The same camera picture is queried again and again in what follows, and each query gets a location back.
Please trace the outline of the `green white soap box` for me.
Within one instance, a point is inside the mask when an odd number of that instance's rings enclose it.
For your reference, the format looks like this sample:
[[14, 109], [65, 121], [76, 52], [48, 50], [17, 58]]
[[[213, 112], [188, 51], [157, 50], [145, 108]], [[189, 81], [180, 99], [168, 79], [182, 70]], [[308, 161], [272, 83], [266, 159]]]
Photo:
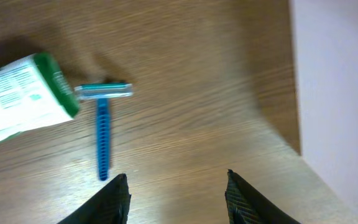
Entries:
[[0, 142], [33, 129], [71, 121], [79, 101], [50, 53], [0, 68]]

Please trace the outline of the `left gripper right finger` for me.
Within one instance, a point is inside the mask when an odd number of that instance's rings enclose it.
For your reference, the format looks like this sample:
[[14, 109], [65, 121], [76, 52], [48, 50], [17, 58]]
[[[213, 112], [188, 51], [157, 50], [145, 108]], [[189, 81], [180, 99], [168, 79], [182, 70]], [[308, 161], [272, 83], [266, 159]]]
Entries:
[[230, 224], [300, 224], [231, 169], [224, 196]]

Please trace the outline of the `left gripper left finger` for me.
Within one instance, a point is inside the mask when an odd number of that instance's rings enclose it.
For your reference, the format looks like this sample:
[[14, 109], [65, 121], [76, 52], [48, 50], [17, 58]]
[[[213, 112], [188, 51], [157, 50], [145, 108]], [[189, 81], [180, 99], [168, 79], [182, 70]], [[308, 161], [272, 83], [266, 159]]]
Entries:
[[58, 224], [126, 224], [131, 194], [122, 173]]

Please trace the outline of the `blue disposable razor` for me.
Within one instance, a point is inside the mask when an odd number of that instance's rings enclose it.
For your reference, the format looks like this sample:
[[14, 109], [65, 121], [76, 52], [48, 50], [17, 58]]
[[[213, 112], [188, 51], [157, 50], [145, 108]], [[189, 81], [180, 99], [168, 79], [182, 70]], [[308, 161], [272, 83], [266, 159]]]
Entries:
[[127, 82], [94, 83], [75, 87], [79, 100], [96, 101], [96, 158], [98, 177], [105, 181], [109, 177], [111, 152], [111, 112], [109, 100], [133, 95], [133, 85]]

